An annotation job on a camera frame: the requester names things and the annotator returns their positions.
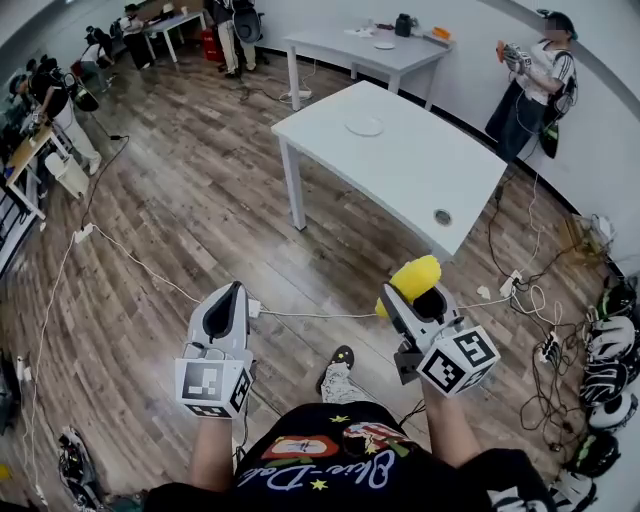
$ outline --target dark object on table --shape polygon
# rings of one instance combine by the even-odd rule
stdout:
[[[411,37],[413,21],[408,14],[401,14],[396,20],[396,35],[400,37]]]

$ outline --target white wall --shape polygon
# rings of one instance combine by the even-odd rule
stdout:
[[[298,0],[257,0],[257,5],[266,13],[264,45],[277,49],[285,49],[282,37],[296,30],[336,24],[359,26],[370,17],[377,22],[394,22],[400,12],[418,17],[423,28],[438,25],[449,29],[457,47],[442,63],[443,79],[434,103],[480,130],[507,87],[507,70],[495,58],[496,41],[531,44],[540,39],[540,33],[528,25],[475,0],[323,0],[304,5]],[[606,10],[598,14],[605,15]],[[640,29],[640,17],[635,21]],[[597,26],[615,30],[602,18]],[[588,39],[592,28],[584,28],[576,22],[580,37]],[[300,53],[348,67],[335,56],[304,49]],[[640,122],[584,62],[578,61],[578,73],[579,103],[561,122],[556,159],[546,158],[538,149],[527,163],[582,214],[598,213],[611,219],[618,230],[614,257],[625,258],[620,267],[631,274],[640,270],[640,258],[628,258],[640,254],[635,222],[640,218],[640,173],[635,154]],[[424,97],[426,78],[414,74],[403,80],[401,88]],[[521,157],[530,149],[525,148]]]

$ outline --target yellow foam pad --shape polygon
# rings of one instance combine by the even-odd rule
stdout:
[[[420,295],[433,288],[442,276],[440,263],[434,256],[423,256],[405,264],[389,281],[404,298],[413,304]],[[378,299],[376,314],[382,318],[389,318],[387,310]]]

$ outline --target wooden floor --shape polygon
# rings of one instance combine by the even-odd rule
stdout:
[[[301,165],[308,228],[292,227],[279,149],[270,127],[289,107],[253,91],[246,101],[236,81],[225,80],[200,53],[167,58],[155,68],[135,71],[128,58],[118,64],[112,89],[100,98],[96,117],[111,133],[131,141],[106,171],[90,219],[156,272],[202,299],[237,279],[273,311],[368,313],[392,269],[421,256],[426,248],[406,228],[306,159]],[[304,75],[311,70],[301,64]],[[272,96],[288,90],[286,60],[273,57],[245,82]],[[308,80],[317,97],[350,84],[347,75],[319,68]],[[105,160],[111,142],[90,118],[82,119]],[[494,227],[500,263],[510,272],[525,266],[535,245],[527,207],[533,181],[521,171],[507,185],[503,212]],[[48,198],[47,227],[33,229],[0,287],[3,347],[30,354],[35,364],[45,307],[87,201],[75,201],[61,187]],[[487,286],[498,298],[503,278],[489,254],[488,204],[442,281],[459,304],[483,299]],[[547,226],[531,273],[561,249],[557,227],[567,212],[542,188],[534,223]],[[562,302],[564,322],[578,322],[601,291],[604,270],[569,266],[562,259],[539,281],[553,317]],[[531,305],[521,296],[524,307]],[[71,249],[42,353],[35,415],[35,462],[51,510],[69,510],[56,474],[57,438],[71,424],[86,440],[111,492],[132,492],[185,477],[196,421],[173,399],[173,360],[182,352],[193,304],[151,278],[99,234]],[[469,420],[483,446],[524,449],[545,477],[555,474],[562,454],[541,433],[522,429],[519,410],[535,391],[533,347],[541,333],[526,316],[505,304],[474,308],[469,314],[495,340],[502,361],[482,387],[465,397]],[[569,334],[565,328],[561,334]],[[262,436],[279,415],[318,401],[314,385],[341,344],[356,353],[353,381],[398,418],[420,399],[418,386],[402,387],[392,363],[399,338],[380,319],[276,318],[251,321],[251,349],[259,361],[249,401],[249,440]],[[561,393],[576,404],[579,364],[563,379]],[[548,385],[550,372],[542,371]],[[25,387],[30,416],[33,384]],[[531,424],[537,405],[525,414]],[[579,415],[572,417],[576,428]],[[242,439],[241,422],[234,436]],[[414,416],[410,435],[428,447],[425,418]],[[14,479],[0,483],[0,496],[14,502],[31,496],[22,469],[21,420],[0,438],[0,463]],[[558,432],[548,429],[550,438]],[[33,482],[33,468],[29,478]]]

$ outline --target black helmet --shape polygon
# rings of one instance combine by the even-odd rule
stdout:
[[[588,435],[566,469],[590,478],[604,475],[620,458],[618,440],[608,432]]]

